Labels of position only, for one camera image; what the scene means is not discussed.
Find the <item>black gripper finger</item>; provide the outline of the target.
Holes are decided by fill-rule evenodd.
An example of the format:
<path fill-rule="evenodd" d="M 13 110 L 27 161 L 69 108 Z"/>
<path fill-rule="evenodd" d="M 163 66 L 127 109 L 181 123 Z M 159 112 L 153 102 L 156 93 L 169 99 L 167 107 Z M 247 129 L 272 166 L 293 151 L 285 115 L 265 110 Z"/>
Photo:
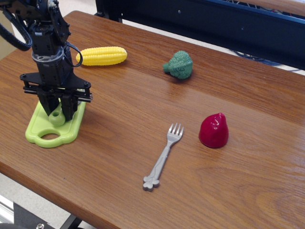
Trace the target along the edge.
<path fill-rule="evenodd" d="M 61 98 L 61 109 L 65 116 L 66 121 L 70 121 L 73 118 L 74 113 L 78 108 L 77 97 L 72 94 L 64 94 Z"/>
<path fill-rule="evenodd" d="M 38 92 L 38 98 L 47 115 L 50 115 L 59 105 L 59 99 L 55 93 Z"/>

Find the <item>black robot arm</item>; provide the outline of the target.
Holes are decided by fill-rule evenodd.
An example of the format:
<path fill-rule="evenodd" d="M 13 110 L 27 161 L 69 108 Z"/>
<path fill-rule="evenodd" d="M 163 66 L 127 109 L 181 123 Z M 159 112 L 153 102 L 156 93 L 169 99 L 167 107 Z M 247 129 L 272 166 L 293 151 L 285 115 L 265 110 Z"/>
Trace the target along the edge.
<path fill-rule="evenodd" d="M 58 1 L 2 0 L 0 10 L 24 40 L 4 26 L 0 27 L 2 38 L 21 51 L 31 49 L 38 67 L 38 72 L 20 76 L 24 92 L 37 95 L 47 115 L 60 106 L 65 120 L 70 121 L 78 103 L 90 102 L 92 94 L 91 84 L 73 72 L 70 25 L 62 17 Z"/>

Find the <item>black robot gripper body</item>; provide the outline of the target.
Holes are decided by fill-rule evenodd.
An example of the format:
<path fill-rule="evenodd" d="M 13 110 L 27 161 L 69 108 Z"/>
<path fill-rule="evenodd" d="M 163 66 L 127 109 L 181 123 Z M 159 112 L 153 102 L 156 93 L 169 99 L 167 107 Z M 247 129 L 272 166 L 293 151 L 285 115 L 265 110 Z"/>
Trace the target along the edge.
<path fill-rule="evenodd" d="M 42 56 L 32 53 L 37 64 L 37 73 L 24 73 L 20 79 L 24 81 L 26 93 L 37 94 L 38 89 L 52 90 L 53 95 L 61 97 L 71 94 L 81 102 L 91 102 L 91 83 L 77 77 L 73 72 L 71 51 L 68 46 L 60 47 L 55 55 Z"/>

